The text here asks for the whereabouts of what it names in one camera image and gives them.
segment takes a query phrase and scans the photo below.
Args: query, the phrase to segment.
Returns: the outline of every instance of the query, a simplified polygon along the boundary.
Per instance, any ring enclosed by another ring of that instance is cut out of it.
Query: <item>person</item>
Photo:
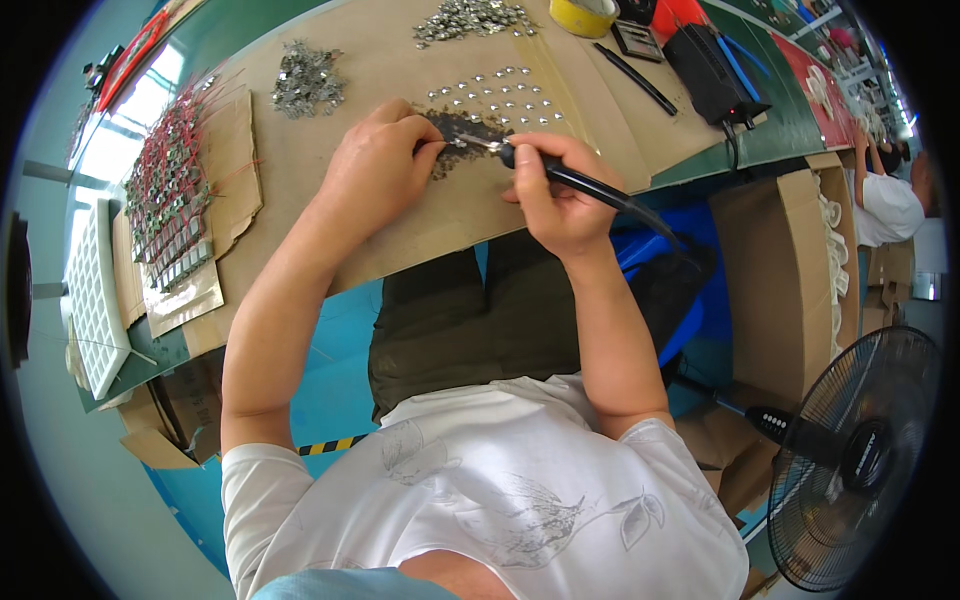
[[[472,252],[384,280],[369,364],[382,426],[319,479],[289,402],[321,304],[338,265],[421,195],[441,133],[400,99],[360,121],[243,298],[221,426],[238,598],[739,597],[746,549],[674,429],[615,211],[551,186],[538,151],[623,179],[569,137],[510,142],[504,200],[529,233],[493,240],[486,284]]]
[[[910,181],[886,174],[873,137],[857,130],[854,169],[845,169],[853,200],[856,243],[877,248],[913,237],[927,216],[937,210],[936,189],[926,152],[920,152],[910,167]],[[870,152],[874,172],[867,170]]]

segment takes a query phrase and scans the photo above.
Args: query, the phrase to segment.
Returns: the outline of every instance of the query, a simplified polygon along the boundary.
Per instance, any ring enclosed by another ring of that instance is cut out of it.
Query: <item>pile of metal parts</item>
[[[505,66],[494,71],[490,81],[486,75],[479,73],[471,81],[428,90],[426,96],[430,102],[447,100],[456,109],[465,110],[465,118],[472,123],[484,121],[485,112],[492,113],[488,121],[501,126],[509,125],[511,117],[527,127],[533,124],[546,127],[551,117],[555,121],[563,121],[564,114],[553,108],[551,100],[543,97],[539,85],[516,81],[526,79],[525,76],[532,72],[525,66]],[[456,141],[452,143],[458,148],[462,147]]]
[[[124,183],[131,258],[146,265],[145,283],[162,293],[213,257],[213,245],[204,235],[211,192],[197,161],[201,113],[213,81],[210,77],[184,88],[144,140]]]
[[[444,0],[439,12],[414,27],[417,48],[423,50],[432,41],[463,39],[474,33],[480,37],[498,34],[513,27],[514,36],[535,36],[539,23],[527,16],[519,4],[502,0]]]
[[[324,115],[344,102],[347,80],[333,69],[344,53],[340,50],[311,50],[302,39],[283,44],[280,72],[276,76],[271,104],[290,119],[312,117],[314,106],[324,103]]]

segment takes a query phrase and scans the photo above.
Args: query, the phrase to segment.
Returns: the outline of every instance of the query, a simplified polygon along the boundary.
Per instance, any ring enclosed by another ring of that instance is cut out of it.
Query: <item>yellow tape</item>
[[[584,5],[596,8],[590,10]],[[550,0],[550,16],[575,36],[603,37],[619,15],[620,7],[613,0],[579,0],[579,4]]]

